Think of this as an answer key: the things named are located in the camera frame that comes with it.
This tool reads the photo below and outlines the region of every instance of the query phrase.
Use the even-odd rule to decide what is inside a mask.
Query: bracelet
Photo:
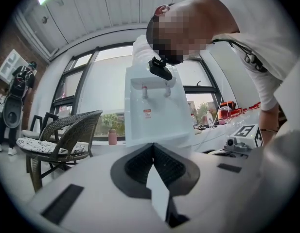
[[[278,132],[276,130],[267,130],[267,129],[260,129],[260,131],[267,131],[267,132],[272,132],[272,133],[277,133]]]

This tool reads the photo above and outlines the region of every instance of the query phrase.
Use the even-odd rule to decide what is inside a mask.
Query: neck
[[[227,7],[219,0],[194,0],[197,12],[209,24],[212,36],[237,33],[238,26]]]

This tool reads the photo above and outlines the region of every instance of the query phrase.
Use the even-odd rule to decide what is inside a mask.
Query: black pants
[[[16,145],[17,128],[18,127],[9,129],[8,142],[10,148],[13,148]],[[6,124],[2,116],[0,117],[0,144],[2,144],[4,141],[5,130],[6,130]]]

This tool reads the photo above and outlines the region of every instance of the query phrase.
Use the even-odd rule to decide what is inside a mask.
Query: pink bottle
[[[109,145],[117,144],[116,130],[109,130]]]

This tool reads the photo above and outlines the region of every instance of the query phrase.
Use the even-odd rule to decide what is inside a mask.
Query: man in white shirt
[[[159,56],[174,63],[213,40],[232,41],[258,90],[259,126],[264,143],[270,141],[278,130],[274,91],[300,55],[297,30],[276,0],[185,0],[161,5],[146,37]]]

